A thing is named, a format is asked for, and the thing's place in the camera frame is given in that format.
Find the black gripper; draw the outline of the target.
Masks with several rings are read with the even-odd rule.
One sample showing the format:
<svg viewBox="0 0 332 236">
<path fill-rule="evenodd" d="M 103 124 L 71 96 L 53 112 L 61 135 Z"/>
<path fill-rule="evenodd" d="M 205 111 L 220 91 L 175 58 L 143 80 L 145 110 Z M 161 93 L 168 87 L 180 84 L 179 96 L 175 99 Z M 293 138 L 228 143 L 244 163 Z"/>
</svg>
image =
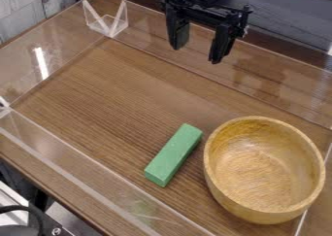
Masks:
<svg viewBox="0 0 332 236">
<path fill-rule="evenodd" d="M 189 40 L 189 19 L 216 26 L 209 62 L 217 64 L 229 55 L 236 36 L 247 34 L 251 5 L 243 0 L 164 0 L 164 5 L 168 41 L 176 51 Z"/>
</svg>

